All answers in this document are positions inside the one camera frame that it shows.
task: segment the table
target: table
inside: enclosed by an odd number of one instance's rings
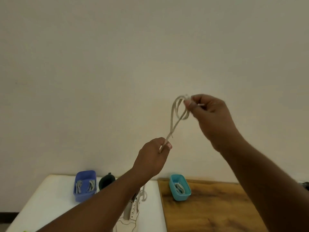
[[[45,178],[6,232],[35,232],[76,206],[74,179],[75,176],[67,175],[49,175]],[[145,191],[147,200],[141,202],[138,230],[166,232],[158,182],[147,182]]]

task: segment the plain wall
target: plain wall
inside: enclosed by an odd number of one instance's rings
[[[0,0],[0,211],[49,174],[122,175],[181,94],[309,180],[309,0]],[[158,177],[237,181],[193,116]]]

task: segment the beige shoe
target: beige shoe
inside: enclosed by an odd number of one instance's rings
[[[141,204],[141,200],[145,201],[146,199],[147,199],[147,193],[145,192],[145,186],[144,186],[142,191],[139,191],[132,197],[132,199],[130,199],[121,217],[116,222],[113,232],[137,232],[137,219],[139,215],[139,207]]]

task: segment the turquoise plastic bin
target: turquoise plastic bin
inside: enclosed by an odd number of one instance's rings
[[[183,186],[185,194],[182,195],[182,194],[180,194],[176,191],[176,188],[175,188],[175,185],[174,185],[175,183],[180,183]],[[181,175],[181,174],[171,175],[169,185],[170,185],[170,189],[172,191],[172,195],[173,195],[173,197],[176,201],[184,201],[191,195],[191,189],[190,189],[186,179],[184,179],[184,176]]]

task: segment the wooden board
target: wooden board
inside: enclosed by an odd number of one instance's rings
[[[187,180],[192,194],[175,201],[169,179],[159,179],[168,232],[267,232],[245,191],[236,183]]]

